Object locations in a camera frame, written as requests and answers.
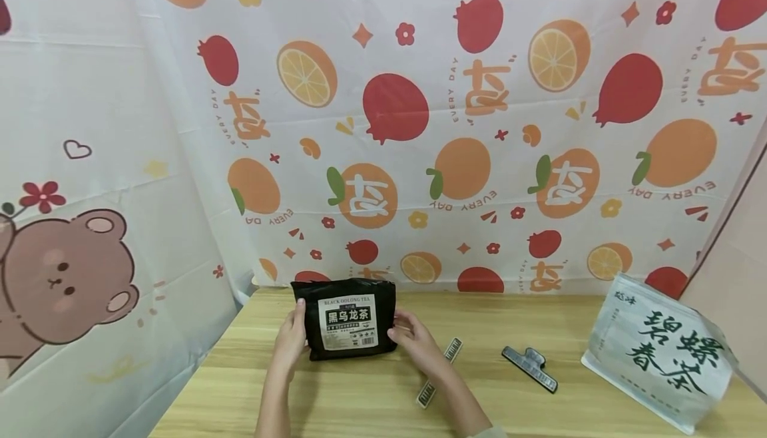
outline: finger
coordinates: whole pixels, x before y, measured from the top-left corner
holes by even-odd
[[[413,331],[413,328],[410,325],[410,322],[405,320],[404,318],[394,318],[394,326],[400,327],[400,328],[407,328],[407,330]]]
[[[418,317],[408,311],[398,309],[394,312],[394,318],[407,321],[409,323],[409,328],[413,330],[415,334],[418,334],[425,329]]]
[[[298,298],[294,312],[293,328],[304,328],[304,316],[306,316],[306,300]]]
[[[394,326],[394,328],[397,328],[397,330],[402,330],[402,332],[405,334],[405,337],[408,337],[410,340],[415,340],[415,334],[413,334],[413,331],[409,328],[403,328]]]
[[[295,317],[296,317],[296,311],[291,310],[290,313],[288,313],[288,316],[286,317],[286,321],[282,322],[282,327],[280,328],[286,328],[288,330],[293,328],[293,321]]]
[[[402,328],[389,328],[387,335],[394,343],[402,345],[405,350],[410,348],[410,344],[413,343],[413,338],[410,338],[412,335],[408,336],[408,333]]]

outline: barcode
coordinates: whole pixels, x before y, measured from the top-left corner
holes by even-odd
[[[447,348],[447,351],[445,351],[445,358],[447,358],[450,363],[453,363],[455,361],[455,357],[458,356],[458,352],[461,350],[461,347],[463,347],[463,342],[458,338],[453,338],[453,341],[450,342],[450,346]]]
[[[458,338],[453,338],[445,350],[445,358],[447,358],[450,363],[453,363],[455,361],[455,357],[458,356],[458,352],[461,351],[462,347],[463,342]],[[418,397],[415,398],[415,401],[425,409],[429,406],[431,399],[434,398],[434,393],[436,393],[436,388],[434,388],[434,385],[430,381],[427,381],[423,384],[423,388],[421,388],[421,391],[418,393]]]
[[[421,389],[421,392],[418,393],[418,403],[420,403],[422,407],[426,408],[434,396],[435,391],[436,388],[434,388],[434,385],[430,382],[427,382],[423,389]]]

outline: black oolong tea package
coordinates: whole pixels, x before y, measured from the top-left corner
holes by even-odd
[[[292,282],[306,300],[306,337],[311,361],[367,357],[397,348],[387,330],[394,324],[397,288],[367,278],[337,282]]]

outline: sleeve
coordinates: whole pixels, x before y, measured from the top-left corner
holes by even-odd
[[[503,431],[503,428],[493,427],[490,429],[486,429],[484,432],[481,432],[474,438],[508,438],[508,437],[506,436],[506,432]]]

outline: pomegranate print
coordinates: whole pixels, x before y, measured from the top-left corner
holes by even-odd
[[[503,5],[500,0],[461,1],[453,16],[458,20],[458,41],[470,54],[485,51],[498,39],[503,26]]]
[[[370,122],[368,134],[385,140],[413,140],[429,124],[429,104],[413,82],[397,74],[374,76],[362,93],[362,108]]]
[[[11,30],[11,12],[5,0],[0,0],[0,35],[5,35]]]
[[[221,35],[213,35],[200,41],[197,55],[205,61],[210,78],[225,87],[235,83],[239,74],[239,60],[235,48]]]
[[[349,258],[358,265],[367,265],[378,258],[378,245],[370,240],[358,240],[349,242],[346,246],[349,251]]]
[[[720,0],[714,14],[722,31],[739,30],[755,23],[767,11],[767,0]]]
[[[503,293],[503,280],[489,268],[473,266],[458,276],[458,291]]]
[[[296,282],[329,282],[328,277],[322,275],[319,272],[313,272],[311,270],[304,270],[303,272],[296,273]]]
[[[629,54],[613,65],[599,91],[597,124],[630,124],[645,118],[660,100],[663,75],[654,60]]]
[[[684,287],[687,285],[687,275],[679,268],[663,266],[651,271],[644,282],[658,292],[679,300]]]
[[[562,244],[562,235],[556,230],[544,230],[530,235],[528,242],[530,242],[528,250],[531,256],[546,258],[558,250]]]

